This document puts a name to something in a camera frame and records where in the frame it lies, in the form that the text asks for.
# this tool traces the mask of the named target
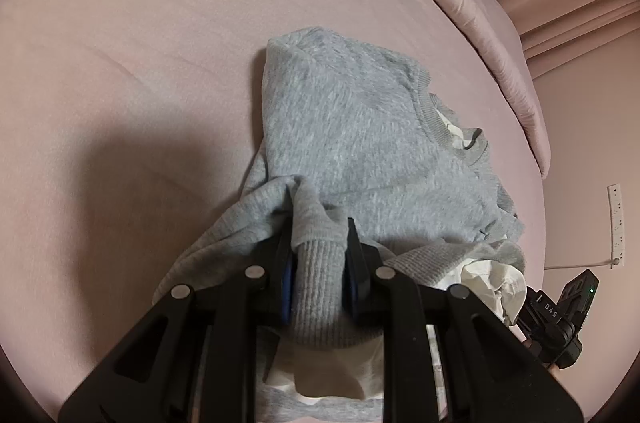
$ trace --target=clothing pile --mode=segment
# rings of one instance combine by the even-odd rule
[[[461,129],[429,83],[411,58],[323,28],[268,42],[264,139],[241,197],[154,296],[222,283],[292,216],[292,323],[260,331],[260,421],[380,418],[381,332],[355,327],[342,309],[348,217],[385,265],[416,282],[463,282],[507,324],[522,307],[522,223],[481,130]]]

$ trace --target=wall outlet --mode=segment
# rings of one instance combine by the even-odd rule
[[[611,259],[619,259],[619,266],[625,265],[625,216],[622,210],[622,189],[620,184],[607,187],[609,210],[611,212]]]

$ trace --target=electrical cable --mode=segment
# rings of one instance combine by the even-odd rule
[[[611,260],[607,260],[605,262],[599,262],[599,263],[595,263],[595,264],[574,264],[571,266],[548,266],[545,267],[545,270],[547,269],[571,269],[571,268],[595,268],[598,266],[609,266],[609,265],[613,265],[613,266],[617,266],[618,264],[620,264],[620,259],[618,257],[615,257],[615,259],[611,259]]]

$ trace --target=gray sweatshirt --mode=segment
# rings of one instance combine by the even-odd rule
[[[262,81],[264,139],[241,197],[178,258],[154,300],[176,283],[221,283],[289,215],[298,268],[292,324],[282,336],[303,345],[348,347],[375,335],[354,327],[341,307],[348,216],[386,265],[421,284],[469,257],[523,271],[514,243],[522,225],[491,172],[487,141],[479,129],[463,130],[469,142],[455,148],[460,138],[442,117],[457,119],[428,93],[429,82],[411,58],[326,29],[272,38]],[[274,345],[263,335],[261,356]],[[307,406],[261,383],[260,421],[380,417],[380,400]]]

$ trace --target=pink bed sheet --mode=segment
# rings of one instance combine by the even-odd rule
[[[306,26],[416,58],[463,125],[484,130],[540,286],[538,164],[504,85],[440,6],[0,0],[0,342],[50,413],[237,197],[261,137],[266,41]]]

